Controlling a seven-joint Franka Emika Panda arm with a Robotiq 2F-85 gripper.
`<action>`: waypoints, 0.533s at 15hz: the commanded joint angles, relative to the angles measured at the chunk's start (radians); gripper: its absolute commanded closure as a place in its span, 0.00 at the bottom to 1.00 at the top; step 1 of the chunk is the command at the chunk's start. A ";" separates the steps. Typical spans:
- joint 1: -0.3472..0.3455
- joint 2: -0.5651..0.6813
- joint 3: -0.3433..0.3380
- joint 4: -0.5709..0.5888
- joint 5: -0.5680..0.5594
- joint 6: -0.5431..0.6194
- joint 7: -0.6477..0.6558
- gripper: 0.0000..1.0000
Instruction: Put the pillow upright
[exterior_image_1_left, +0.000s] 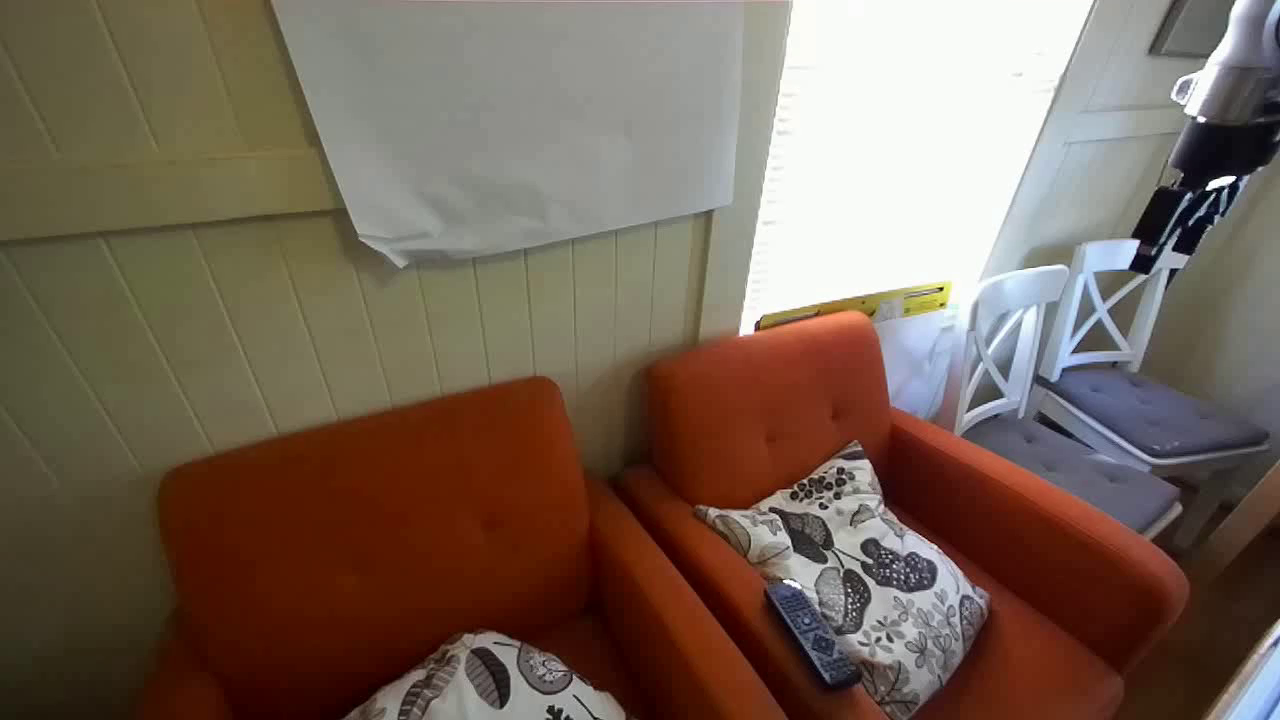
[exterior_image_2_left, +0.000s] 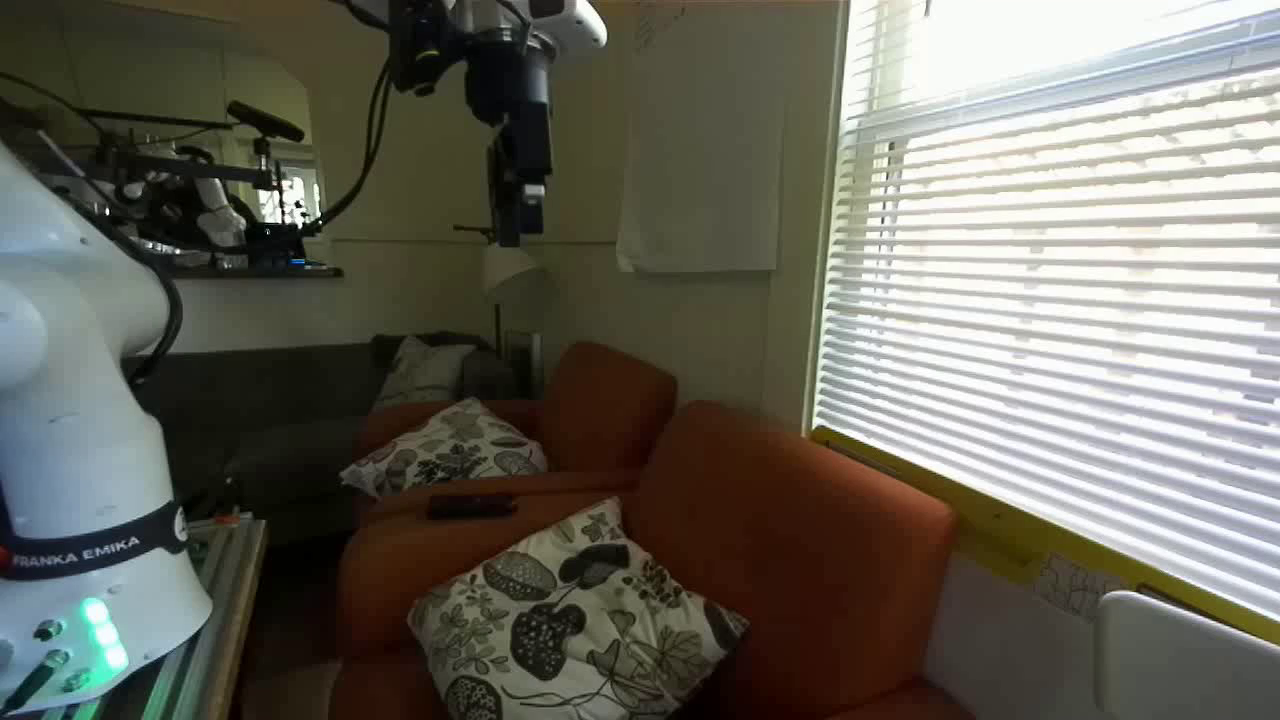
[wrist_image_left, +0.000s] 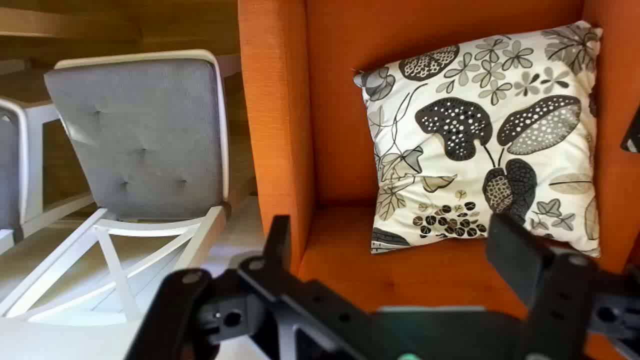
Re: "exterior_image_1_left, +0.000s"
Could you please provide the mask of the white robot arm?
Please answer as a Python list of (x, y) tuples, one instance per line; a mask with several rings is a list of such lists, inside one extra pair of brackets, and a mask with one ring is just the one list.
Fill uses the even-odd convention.
[(1206, 61), (1172, 85), (1189, 126), (1172, 147), (1172, 184), (1142, 205), (1132, 235), (1132, 271), (1165, 254), (1191, 256), (1247, 179), (1280, 147), (1280, 0), (1232, 0), (1229, 28)]

